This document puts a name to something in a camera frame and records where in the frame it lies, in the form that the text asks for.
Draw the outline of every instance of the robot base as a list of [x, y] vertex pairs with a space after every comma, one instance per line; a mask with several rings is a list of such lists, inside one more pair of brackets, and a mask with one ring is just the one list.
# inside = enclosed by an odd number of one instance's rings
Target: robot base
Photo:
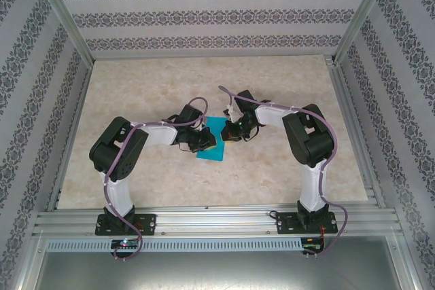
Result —
[[[124, 218], [139, 229], [142, 236], [154, 235], [154, 231], [156, 230], [155, 214], [135, 214], [135, 207], [133, 207]], [[104, 208], [104, 214], [98, 216], [95, 235], [134, 236], [136, 232]]]
[[277, 220], [278, 234], [318, 234], [322, 226], [325, 234], [338, 232], [335, 214], [328, 212], [328, 205], [308, 212], [298, 201], [298, 212], [276, 212], [273, 219]]

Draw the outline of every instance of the cable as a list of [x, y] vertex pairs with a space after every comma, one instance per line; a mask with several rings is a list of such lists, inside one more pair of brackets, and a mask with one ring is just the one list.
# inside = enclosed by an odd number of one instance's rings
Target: cable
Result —
[[259, 131], [260, 131], [260, 127], [257, 126], [257, 131], [256, 131], [256, 133], [254, 134], [254, 136], [251, 137], [251, 138], [249, 138], [249, 139], [246, 139], [246, 138], [243, 136], [243, 140], [244, 140], [245, 142], [249, 142], [249, 141], [252, 140], [255, 136], [258, 135], [258, 132], [259, 132]]
[[307, 115], [310, 115], [314, 118], [317, 118], [318, 120], [320, 120], [325, 126], [326, 128], [330, 131], [330, 134], [332, 136], [332, 139], [334, 141], [334, 148], [332, 149], [332, 154], [331, 156], [326, 160], [325, 163], [323, 163], [323, 165], [320, 167], [320, 176], [319, 176], [319, 195], [321, 200], [323, 200], [326, 204], [330, 205], [330, 206], [334, 206], [334, 207], [338, 207], [339, 209], [343, 210], [344, 214], [345, 214], [345, 220], [343, 221], [343, 225], [341, 226], [341, 229], [338, 231], [338, 234], [335, 236], [334, 240], [330, 243], [330, 245], [328, 247], [326, 247], [321, 254], [324, 254], [326, 251], [328, 251], [338, 240], [338, 238], [340, 238], [341, 234], [345, 231], [345, 227], [347, 225], [347, 219], [349, 217], [346, 208], [343, 205], [340, 204], [336, 204], [333, 202], [330, 202], [329, 200], [327, 200], [324, 196], [324, 192], [322, 189], [322, 184], [323, 184], [323, 178], [324, 178], [324, 170], [326, 168], [326, 166], [332, 161], [332, 159], [334, 158], [334, 156], [337, 153], [337, 149], [338, 149], [338, 140], [337, 140], [337, 135], [335, 134], [334, 129], [332, 128], [332, 126], [320, 115], [306, 110], [306, 109], [300, 109], [300, 108], [295, 108], [295, 107], [287, 107], [285, 105], [276, 105], [272, 102], [267, 102], [267, 103], [263, 103], [260, 101], [256, 101], [256, 100], [252, 100], [250, 98], [245, 98], [243, 96], [239, 96], [237, 94], [231, 93], [230, 91], [228, 91], [225, 87], [223, 87], [222, 85], [219, 85], [219, 89], [224, 91], [225, 93], [227, 93], [230, 96], [231, 102], [232, 102], [232, 98], [239, 98], [241, 100], [244, 101], [248, 101], [251, 103], [255, 103], [257, 105], [263, 105], [265, 107], [272, 107], [272, 108], [278, 108], [278, 109], [284, 109], [284, 110], [289, 110], [289, 111], [300, 111], [303, 112]]
[[271, 217], [272, 219], [278, 220], [277, 216], [278, 216], [278, 212], [277, 211], [271, 211], [271, 212], [269, 212], [269, 217]]
[[[200, 115], [198, 118], [196, 118], [195, 120], [192, 120], [191, 122], [184, 122], [182, 124], [172, 124], [172, 123], [168, 123], [168, 122], [147, 122], [144, 124], [137, 124], [136, 126], [134, 126], [130, 132], [128, 133], [127, 137], [125, 138], [121, 149], [119, 150], [118, 154], [115, 157], [115, 160], [112, 162], [109, 170], [106, 172], [105, 176], [104, 176], [104, 196], [106, 199], [107, 204], [109, 205], [111, 211], [114, 213], [114, 215], [120, 219], [122, 222], [124, 222], [126, 225], [128, 225], [130, 228], [132, 228], [138, 235], [137, 239], [140, 242], [140, 245], [137, 247], [136, 251], [133, 252], [131, 255], [129, 255], [128, 257], [124, 257], [122, 258], [122, 261], [128, 261], [130, 259], [132, 259], [134, 256], [136, 256], [142, 249], [143, 246], [143, 237], [141, 232], [130, 222], [128, 222], [127, 220], [125, 220], [125, 218], [123, 216], [121, 216], [121, 214], [119, 214], [119, 212], [114, 208], [113, 203], [111, 202], [110, 198], [109, 198], [109, 192], [107, 191], [107, 184], [109, 182], [109, 176], [111, 175], [111, 173], [115, 170], [116, 165], [118, 164], [122, 153], [124, 152], [128, 141], [130, 140], [131, 136], [133, 135], [133, 133], [139, 129], [140, 127], [143, 126], [171, 126], [171, 127], [176, 127], [176, 126], [189, 126], [192, 125], [194, 123], [196, 123], [197, 121], [203, 119], [205, 117], [205, 114], [207, 113], [207, 110], [209, 109], [209, 103], [207, 102], [207, 100], [201, 96], [198, 96], [196, 98], [193, 98], [192, 100], [190, 100], [189, 104], [192, 103], [195, 100], [203, 100], [205, 103], [205, 109], [202, 115]], [[118, 260], [118, 256], [116, 255], [118, 248], [115, 249], [114, 251], [114, 257], [116, 260]]]

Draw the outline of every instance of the vent slot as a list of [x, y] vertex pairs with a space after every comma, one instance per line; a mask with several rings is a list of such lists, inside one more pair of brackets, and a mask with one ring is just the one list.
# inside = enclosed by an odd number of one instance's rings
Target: vent slot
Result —
[[[109, 252], [110, 239], [49, 240], [49, 253], [103, 253]], [[142, 250], [148, 253], [204, 253], [231, 251], [301, 251], [300, 238], [227, 238], [227, 239], [147, 239]], [[132, 249], [120, 249], [123, 252]]]

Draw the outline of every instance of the wall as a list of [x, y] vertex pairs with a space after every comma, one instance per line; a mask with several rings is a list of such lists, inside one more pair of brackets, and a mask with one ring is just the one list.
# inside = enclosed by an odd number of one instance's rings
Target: wall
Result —
[[88, 68], [48, 0], [0, 0], [0, 289], [44, 211]]
[[361, 0], [64, 0], [95, 58], [333, 54]]
[[435, 0], [376, 0], [341, 68], [383, 195], [435, 289]]

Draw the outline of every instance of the floor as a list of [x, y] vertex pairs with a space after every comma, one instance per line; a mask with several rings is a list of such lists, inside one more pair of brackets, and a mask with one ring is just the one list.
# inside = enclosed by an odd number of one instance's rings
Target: floor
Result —
[[[327, 197], [367, 200], [323, 56], [165, 58], [95, 63], [58, 208], [105, 205], [88, 153], [116, 116], [160, 121], [195, 96], [209, 101], [207, 115], [223, 116], [228, 95], [218, 85], [234, 93], [249, 89], [258, 100], [282, 105], [317, 104], [338, 135]], [[157, 145], [142, 152], [129, 178], [136, 207], [289, 203], [301, 191], [301, 165], [284, 130], [273, 126], [262, 128], [251, 142], [226, 144], [223, 162]]]

